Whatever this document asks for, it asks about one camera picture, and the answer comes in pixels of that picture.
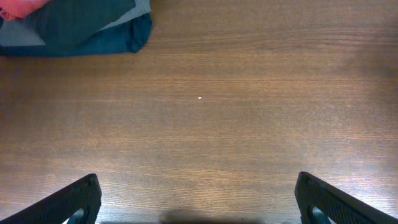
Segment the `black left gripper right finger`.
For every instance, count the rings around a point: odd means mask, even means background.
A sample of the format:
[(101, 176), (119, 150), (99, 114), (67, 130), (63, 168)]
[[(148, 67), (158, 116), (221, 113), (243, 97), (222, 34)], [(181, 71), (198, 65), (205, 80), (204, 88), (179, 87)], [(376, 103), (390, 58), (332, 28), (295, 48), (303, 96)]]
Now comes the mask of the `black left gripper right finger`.
[(300, 172), (295, 198), (304, 224), (397, 224), (397, 219), (308, 172)]

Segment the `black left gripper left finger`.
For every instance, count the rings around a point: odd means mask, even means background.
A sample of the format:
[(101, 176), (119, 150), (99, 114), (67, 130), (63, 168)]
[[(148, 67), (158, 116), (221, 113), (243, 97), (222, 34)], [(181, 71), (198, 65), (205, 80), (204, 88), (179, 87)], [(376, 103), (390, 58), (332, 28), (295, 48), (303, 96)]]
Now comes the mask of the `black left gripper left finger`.
[(1, 223), (94, 223), (101, 206), (96, 174), (88, 174), (41, 201), (11, 215)]

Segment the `orange t-shirt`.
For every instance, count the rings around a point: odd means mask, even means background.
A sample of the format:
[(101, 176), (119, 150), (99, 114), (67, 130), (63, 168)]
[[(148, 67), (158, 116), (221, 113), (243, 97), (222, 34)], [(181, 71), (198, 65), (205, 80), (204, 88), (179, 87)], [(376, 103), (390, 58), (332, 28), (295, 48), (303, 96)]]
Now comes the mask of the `orange t-shirt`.
[(1, 0), (1, 17), (11, 21), (23, 19), (40, 9), (50, 0)]

